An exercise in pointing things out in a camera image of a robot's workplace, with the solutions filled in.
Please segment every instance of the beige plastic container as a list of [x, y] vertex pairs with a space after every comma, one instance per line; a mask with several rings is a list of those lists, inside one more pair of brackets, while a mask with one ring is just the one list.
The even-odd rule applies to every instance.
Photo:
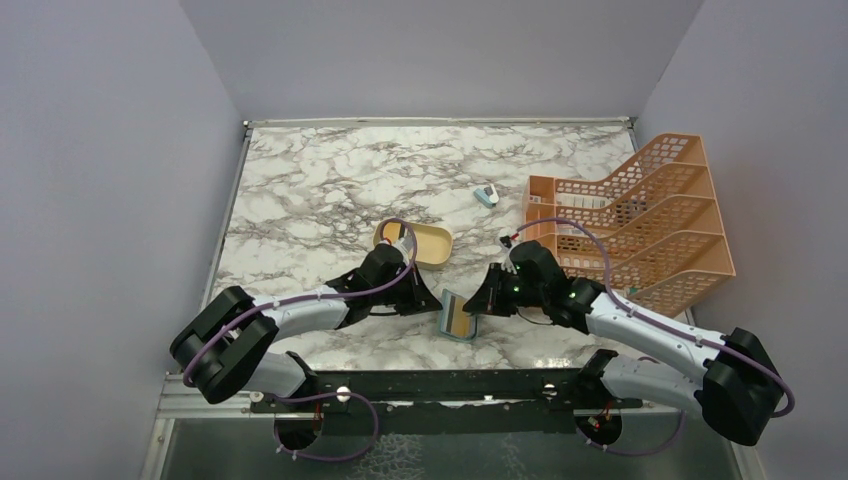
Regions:
[[[415, 232], [418, 241], [418, 254], [415, 263], [423, 270], [441, 270], [447, 265], [453, 250], [453, 235], [442, 227], [407, 222]], [[396, 242], [400, 232], [400, 224], [389, 223], [383, 230], [383, 236]], [[379, 231], [374, 231], [373, 244], [376, 246], [383, 239]]]
[[[609, 252], [614, 288], [675, 317], [735, 275], [701, 138], [666, 133], [597, 182], [531, 176], [524, 219], [574, 220]], [[571, 227], [526, 229], [569, 276], [603, 281], [597, 247]]]

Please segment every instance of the table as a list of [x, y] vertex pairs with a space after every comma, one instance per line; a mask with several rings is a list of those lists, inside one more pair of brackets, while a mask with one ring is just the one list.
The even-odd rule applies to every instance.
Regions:
[[[497, 237], [521, 223], [529, 175], [598, 180], [633, 152], [623, 124], [256, 128], [213, 294], [231, 285], [267, 295], [315, 288], [357, 267], [377, 224], [397, 216], [453, 233], [448, 265], [421, 273], [437, 298], [443, 288], [470, 297], [500, 261]], [[489, 183], [501, 198], [494, 209], [472, 194]], [[441, 336], [437, 323], [437, 313], [371, 317], [270, 351], [297, 352], [316, 370], [579, 367], [598, 348], [639, 355], [519, 317], [481, 317], [471, 344]]]

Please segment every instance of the metal frame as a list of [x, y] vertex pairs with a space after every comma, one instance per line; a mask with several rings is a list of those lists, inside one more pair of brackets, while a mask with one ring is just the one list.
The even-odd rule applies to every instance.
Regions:
[[[634, 151], [639, 147], [634, 131], [635, 117], [616, 117], [601, 119], [579, 119], [579, 118], [320, 118], [299, 120], [262, 120], [244, 122], [244, 140], [241, 153], [238, 158], [236, 175], [230, 190], [227, 209], [221, 224], [217, 238], [217, 248], [210, 262], [209, 275], [201, 296], [200, 309], [208, 303], [209, 296], [215, 283], [215, 275], [221, 259], [227, 228], [232, 217], [233, 207], [238, 194], [238, 187], [244, 171], [244, 163], [250, 147], [253, 129], [268, 127], [356, 127], [356, 126], [510, 126], [510, 125], [593, 125], [593, 126], [624, 126], [628, 129], [630, 141]], [[689, 325], [696, 325], [691, 309], [685, 311], [685, 319]], [[652, 402], [644, 402], [639, 409], [620, 410], [613, 409], [615, 414], [623, 415], [657, 415], [676, 412], [675, 409], [655, 405]], [[575, 416], [593, 415], [595, 409], [575, 409]], [[147, 456], [141, 471], [142, 480], [158, 480], [161, 478], [168, 456], [168, 448], [174, 433], [177, 420], [184, 418], [247, 418], [247, 419], [279, 419], [298, 420], [311, 419], [313, 413], [253, 413], [251, 412], [251, 400], [248, 393], [239, 393], [233, 398], [217, 405], [210, 405], [203, 396], [193, 388], [182, 384], [180, 375], [167, 373], [162, 386], [159, 404], [156, 410], [156, 420], [148, 445]], [[759, 455], [755, 448], [743, 447], [729, 442], [732, 453], [739, 467], [739, 472], [745, 480], [765, 480], [766, 475], [760, 463]]]

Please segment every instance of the gray backdrop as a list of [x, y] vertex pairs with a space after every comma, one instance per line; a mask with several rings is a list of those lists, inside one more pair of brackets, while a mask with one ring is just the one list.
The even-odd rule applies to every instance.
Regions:
[[848, 471], [846, 88], [845, 0], [707, 0], [637, 123], [705, 137], [738, 278], [695, 315], [756, 332], [797, 392], [758, 447], [772, 479]]
[[638, 115], [702, 0], [182, 0], [242, 116]]
[[175, 0], [0, 7], [3, 478], [135, 478], [240, 118]]

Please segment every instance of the black cable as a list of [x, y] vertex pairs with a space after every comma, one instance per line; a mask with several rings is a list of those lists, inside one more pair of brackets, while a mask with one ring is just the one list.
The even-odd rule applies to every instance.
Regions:
[[529, 318], [527, 318], [527, 317], [525, 317], [524, 315], [522, 315], [522, 314], [521, 314], [521, 310], [516, 309], [516, 312], [518, 312], [518, 316], [519, 316], [519, 317], [521, 317], [521, 318], [523, 318], [524, 320], [526, 320], [526, 321], [528, 321], [528, 322], [532, 323], [533, 325], [542, 325], [542, 326], [545, 326], [545, 327], [546, 327], [546, 326], [549, 326], [549, 325], [553, 325], [553, 324], [554, 324], [554, 322], [550, 322], [550, 323], [536, 322], [536, 321], [530, 320]]

